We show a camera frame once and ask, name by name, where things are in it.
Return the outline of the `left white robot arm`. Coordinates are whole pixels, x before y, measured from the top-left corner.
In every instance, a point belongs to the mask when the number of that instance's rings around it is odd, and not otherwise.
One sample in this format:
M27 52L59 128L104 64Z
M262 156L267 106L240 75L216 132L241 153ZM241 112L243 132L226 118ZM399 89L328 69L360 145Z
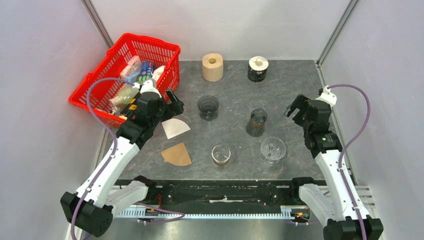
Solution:
M114 134L113 144L91 176L74 192L65 192L60 199L70 223L70 234L77 239L75 229L94 236L102 236L114 217L129 206L142 201L152 204L157 191L145 182L132 180L124 188L110 193L127 164L153 136L156 127L184 111L184 103L169 88L167 102L151 88L143 90L136 99L136 110Z

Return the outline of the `white paper coffee filter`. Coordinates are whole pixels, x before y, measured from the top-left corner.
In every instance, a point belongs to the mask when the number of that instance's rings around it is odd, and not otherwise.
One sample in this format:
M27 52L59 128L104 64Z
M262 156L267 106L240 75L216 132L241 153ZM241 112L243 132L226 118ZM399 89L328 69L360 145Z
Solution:
M191 129L187 123L176 118L171 118L169 120L163 121L161 124L168 140L178 135L181 135Z

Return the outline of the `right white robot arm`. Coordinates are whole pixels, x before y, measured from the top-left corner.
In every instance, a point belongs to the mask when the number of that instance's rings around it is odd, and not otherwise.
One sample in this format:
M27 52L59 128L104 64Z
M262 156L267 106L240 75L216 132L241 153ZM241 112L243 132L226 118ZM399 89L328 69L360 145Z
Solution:
M305 203L323 226L325 240L378 240L384 226L373 218L360 199L342 155L343 147L330 130L330 116L336 98L309 99L299 94L287 107L285 116L295 110L293 121L303 129L305 146L323 173L330 198L311 181L292 187L289 200Z

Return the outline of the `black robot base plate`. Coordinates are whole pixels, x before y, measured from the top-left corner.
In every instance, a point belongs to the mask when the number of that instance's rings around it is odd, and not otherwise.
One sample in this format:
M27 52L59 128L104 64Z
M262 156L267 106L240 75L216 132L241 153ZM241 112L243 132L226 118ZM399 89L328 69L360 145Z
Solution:
M304 206L292 180L152 180L143 203L189 214L277 214Z

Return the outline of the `clear glass dripper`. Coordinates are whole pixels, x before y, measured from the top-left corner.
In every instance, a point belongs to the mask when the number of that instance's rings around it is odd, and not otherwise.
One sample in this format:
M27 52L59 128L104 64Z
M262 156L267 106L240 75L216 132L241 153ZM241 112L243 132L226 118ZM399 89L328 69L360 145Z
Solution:
M286 154L286 144L278 137L268 137L260 145L259 157L267 166L280 161Z

